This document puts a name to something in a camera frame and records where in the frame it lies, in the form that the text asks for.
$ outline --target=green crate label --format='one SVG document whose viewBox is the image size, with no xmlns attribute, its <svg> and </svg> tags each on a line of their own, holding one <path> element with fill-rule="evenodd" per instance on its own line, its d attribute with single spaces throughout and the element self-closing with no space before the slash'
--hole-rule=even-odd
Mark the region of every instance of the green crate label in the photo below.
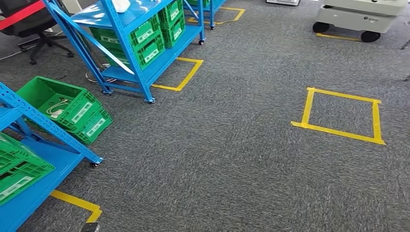
<svg viewBox="0 0 410 232">
<path fill-rule="evenodd" d="M 179 14 L 179 9 L 177 8 L 176 10 L 174 10 L 174 12 L 172 12 L 171 14 L 171 21 Z"/>
<path fill-rule="evenodd" d="M 86 133 L 86 135 L 87 135 L 88 137 L 91 137 L 91 136 L 98 130 L 98 128 L 100 128 L 100 127 L 104 124 L 104 122 L 105 122 L 105 119 L 104 119 L 104 118 L 101 118 L 101 119 L 97 122 L 97 124 L 95 124 L 95 125 Z"/>
<path fill-rule="evenodd" d="M 119 44 L 118 39 L 116 38 L 110 38 L 110 37 L 106 37 L 106 36 L 100 36 L 101 40 L 104 42 L 109 42 L 109 43 L 114 43 L 114 44 Z"/>
<path fill-rule="evenodd" d="M 81 110 L 78 111 L 78 113 L 71 119 L 71 121 L 73 121 L 73 123 L 77 123 L 78 120 L 80 120 L 80 119 L 83 117 L 83 115 L 84 115 L 85 113 L 87 113 L 87 111 L 91 108 L 91 106 L 92 106 L 92 103 L 87 102 L 87 103 L 83 106 L 83 108 L 81 108 Z"/>
<path fill-rule="evenodd" d="M 144 58 L 145 63 L 148 63 L 154 56 L 156 56 L 159 53 L 158 49 L 155 49 L 151 54 L 149 54 L 147 57 Z"/>
<path fill-rule="evenodd" d="M 141 35 L 140 37 L 137 38 L 137 41 L 139 43 L 141 43 L 142 41 L 144 41 L 146 38 L 148 38 L 150 35 L 154 34 L 154 31 L 152 30 L 152 28 L 150 28 L 148 31 L 146 31 L 143 35 Z"/>
<path fill-rule="evenodd" d="M 176 40 L 178 38 L 178 36 L 181 34 L 182 29 L 178 28 L 178 30 L 174 33 L 174 40 Z"/>
<path fill-rule="evenodd" d="M 3 192 L 0 192 L 0 201 L 12 194 L 13 192 L 17 191 L 19 188 L 25 186 L 28 182 L 30 182 L 33 178 L 29 176 L 25 176 L 21 178 L 21 180 L 17 181 L 17 183 L 13 184 L 12 186 L 8 187 Z"/>
</svg>

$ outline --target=white robot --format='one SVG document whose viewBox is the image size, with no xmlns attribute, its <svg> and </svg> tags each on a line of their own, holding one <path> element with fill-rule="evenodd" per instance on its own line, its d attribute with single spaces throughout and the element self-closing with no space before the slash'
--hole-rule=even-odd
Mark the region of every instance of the white robot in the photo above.
<svg viewBox="0 0 410 232">
<path fill-rule="evenodd" d="M 386 33 L 408 0 L 324 0 L 313 31 L 323 33 L 330 24 L 339 28 L 365 30 L 363 42 L 374 42 Z"/>
</svg>

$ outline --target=shelf post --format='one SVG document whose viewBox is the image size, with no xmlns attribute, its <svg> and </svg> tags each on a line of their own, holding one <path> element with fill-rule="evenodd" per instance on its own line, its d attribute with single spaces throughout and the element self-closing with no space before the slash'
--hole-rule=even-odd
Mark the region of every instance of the shelf post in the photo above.
<svg viewBox="0 0 410 232">
<path fill-rule="evenodd" d="M 125 56 L 127 57 L 131 65 L 131 69 L 134 72 L 133 76 L 144 95 L 145 101 L 154 102 L 155 99 L 152 97 L 151 92 L 149 91 L 149 86 L 146 84 L 147 80 L 143 76 L 142 70 L 131 47 L 130 36 L 124 33 L 124 25 L 122 25 L 122 22 L 118 17 L 118 13 L 115 11 L 113 3 L 111 2 L 111 0 L 101 0 L 101 3 L 105 9 L 105 13 L 111 21 L 113 30 L 117 35 L 122 50 L 124 51 Z"/>
</svg>

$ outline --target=crate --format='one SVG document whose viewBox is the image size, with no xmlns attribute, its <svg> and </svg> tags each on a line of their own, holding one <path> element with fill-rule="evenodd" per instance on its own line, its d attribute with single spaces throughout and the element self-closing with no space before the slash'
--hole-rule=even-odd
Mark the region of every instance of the crate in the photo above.
<svg viewBox="0 0 410 232">
<path fill-rule="evenodd" d="M 161 29 L 170 28 L 184 14 L 182 0 L 174 0 L 162 9 L 158 15 L 160 17 Z"/>
<path fill-rule="evenodd" d="M 207 7 L 207 6 L 209 5 L 209 1 L 210 1 L 210 0 L 203 0 L 203 5 L 204 5 L 204 7 Z M 188 3 L 189 3 L 191 6 L 198 6 L 198 0 L 188 0 Z"/>
<path fill-rule="evenodd" d="M 42 76 L 27 82 L 17 94 L 64 129 L 82 127 L 101 108 L 101 103 L 85 88 Z"/>
<path fill-rule="evenodd" d="M 0 206 L 55 169 L 28 147 L 1 132 L 0 163 Z"/>
<path fill-rule="evenodd" d="M 171 48 L 185 31 L 185 18 L 182 15 L 175 24 L 166 29 L 161 29 L 164 36 L 165 47 Z"/>
<path fill-rule="evenodd" d="M 137 29 L 131 32 L 129 39 L 131 41 L 131 47 L 135 50 L 139 49 L 139 46 L 144 41 L 149 41 L 155 36 L 155 32 L 160 29 L 160 19 L 158 15 L 154 15 L 147 22 L 139 26 Z M 121 49 L 117 35 L 113 30 L 90 28 L 90 31 L 94 38 L 98 40 L 105 48 Z"/>
<path fill-rule="evenodd" d="M 127 60 L 125 54 L 122 50 L 109 49 L 114 56 L 119 58 L 126 66 L 130 67 L 130 63 Z M 144 70 L 151 62 L 153 62 L 162 52 L 165 51 L 164 39 L 161 32 L 157 33 L 157 36 L 153 38 L 152 41 L 145 43 L 144 46 L 138 51 L 134 51 L 137 58 L 138 64 L 140 65 L 141 70 Z M 108 58 L 108 62 L 118 67 L 112 59 Z"/>
<path fill-rule="evenodd" d="M 106 110 L 101 108 L 98 112 L 91 116 L 90 120 L 79 130 L 67 130 L 80 142 L 90 145 L 113 122 L 111 116 Z"/>
</svg>

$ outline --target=yellow tape square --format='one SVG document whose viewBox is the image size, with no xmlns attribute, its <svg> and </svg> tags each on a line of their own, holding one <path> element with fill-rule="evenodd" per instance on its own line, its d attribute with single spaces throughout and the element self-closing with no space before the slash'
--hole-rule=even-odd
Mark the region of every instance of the yellow tape square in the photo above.
<svg viewBox="0 0 410 232">
<path fill-rule="evenodd" d="M 80 208 L 91 211 L 91 215 L 87 219 L 86 223 L 95 222 L 100 217 L 101 213 L 103 212 L 100 209 L 100 207 L 96 204 L 84 201 L 84 200 L 79 199 L 75 196 L 69 195 L 69 194 L 64 193 L 64 192 L 60 192 L 58 190 L 52 191 L 50 196 L 55 197 L 57 199 L 60 199 L 62 201 L 65 201 L 67 203 L 76 205 Z"/>
<path fill-rule="evenodd" d="M 323 33 L 316 33 L 317 36 L 326 37 L 326 38 L 333 38 L 333 39 L 340 39 L 340 40 L 350 40 L 350 41 L 361 41 L 361 39 L 354 38 L 354 37 L 346 37 L 346 36 L 338 36 L 338 35 L 328 35 Z"/>
<path fill-rule="evenodd" d="M 327 90 L 322 90 L 322 89 L 317 89 L 317 88 L 307 88 L 307 98 L 306 98 L 306 104 L 305 104 L 305 109 L 303 111 L 303 116 L 302 116 L 302 122 L 293 122 L 291 121 L 291 124 L 296 127 L 302 127 L 305 129 L 311 129 L 315 131 L 322 131 L 330 134 L 335 134 L 335 135 L 340 135 L 352 139 L 358 139 L 358 140 L 363 140 L 367 142 L 372 142 L 376 144 L 381 144 L 381 145 L 386 145 L 386 143 L 381 139 L 381 128 L 380 128 L 380 113 L 379 113 L 379 103 L 381 103 L 380 100 L 377 99 L 372 99 L 372 98 L 364 98 L 364 97 L 359 97 L 359 96 L 354 96 L 350 94 L 344 94 L 344 93 L 337 93 L 337 92 L 332 92 L 332 91 L 327 91 Z M 322 94 L 328 94 L 328 95 L 333 95 L 337 97 L 342 97 L 342 98 L 350 98 L 354 100 L 359 100 L 359 101 L 366 101 L 366 102 L 371 102 L 372 104 L 372 112 L 373 112 L 373 134 L 374 137 L 367 137 L 367 136 L 362 136 L 358 134 L 353 134 L 353 133 L 348 133 L 348 132 L 343 132 L 343 131 L 337 131 L 331 128 L 325 128 L 325 127 L 319 127 L 315 125 L 310 125 L 309 124 L 309 117 L 310 117 L 310 111 L 312 109 L 312 103 L 313 103 L 313 96 L 314 93 L 322 93 Z"/>
<path fill-rule="evenodd" d="M 244 14 L 244 12 L 246 10 L 246 9 L 242 9 L 242 8 L 231 8 L 231 7 L 221 7 L 221 9 L 228 10 L 228 11 L 239 11 L 238 14 L 236 15 L 236 17 L 233 20 L 230 20 L 229 22 L 238 21 L 239 18 Z M 197 23 L 198 21 L 194 17 L 191 17 L 191 18 L 188 19 L 188 22 Z M 223 24 L 223 23 L 226 23 L 226 22 L 214 22 L 214 23 L 216 25 L 219 25 L 219 24 Z"/>
<path fill-rule="evenodd" d="M 188 73 L 188 75 L 182 80 L 182 82 L 177 86 L 177 87 L 171 87 L 171 86 L 163 86 L 163 85 L 156 85 L 152 84 L 152 87 L 156 88 L 164 88 L 168 90 L 173 90 L 173 91 L 181 91 L 185 85 L 188 83 L 188 81 L 191 80 L 191 78 L 195 75 L 195 73 L 198 71 L 199 67 L 203 63 L 203 59 L 189 59 L 189 58 L 182 58 L 182 57 L 177 57 L 177 60 L 180 61 L 187 61 L 187 62 L 193 62 L 195 63 L 194 67 L 191 69 L 191 71 Z"/>
</svg>

